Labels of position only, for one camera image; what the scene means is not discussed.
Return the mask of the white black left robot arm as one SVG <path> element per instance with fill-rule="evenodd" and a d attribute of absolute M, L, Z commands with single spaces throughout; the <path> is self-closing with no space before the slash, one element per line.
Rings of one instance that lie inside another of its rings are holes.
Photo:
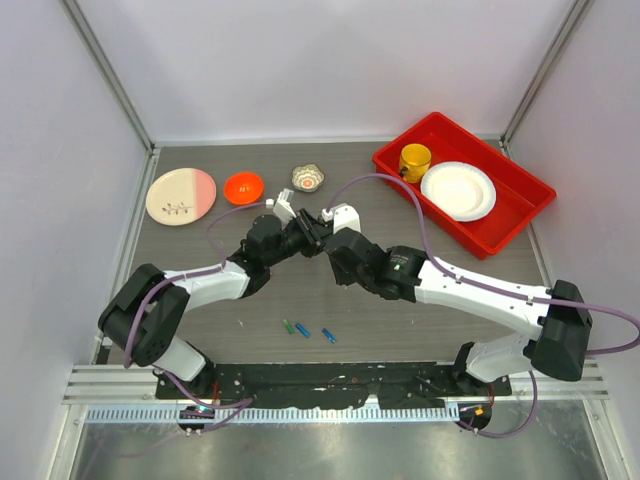
<path fill-rule="evenodd" d="M 183 315 L 255 294 L 270 280 L 272 266 L 297 254 L 320 254 L 332 234 L 331 220 L 316 219 L 304 209 L 287 223 L 261 215 L 238 250 L 220 264 L 183 272 L 163 272 L 150 263 L 138 267 L 100 315 L 98 328 L 129 350 L 129 363 L 154 366 L 163 381 L 177 380 L 187 396 L 203 398 L 212 389 L 214 366 L 176 336 Z"/>

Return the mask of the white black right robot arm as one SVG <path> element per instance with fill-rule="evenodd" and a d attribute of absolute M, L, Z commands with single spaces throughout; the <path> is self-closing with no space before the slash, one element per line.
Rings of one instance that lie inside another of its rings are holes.
<path fill-rule="evenodd" d="M 581 379 L 593 320 L 576 285 L 517 285 L 460 269 L 406 246 L 387 250 L 344 228 L 325 244 L 336 282 L 356 283 L 385 300 L 445 306 L 511 330 L 460 347 L 451 371 L 457 391 L 477 393 L 504 376 L 537 370 L 556 380 Z"/>

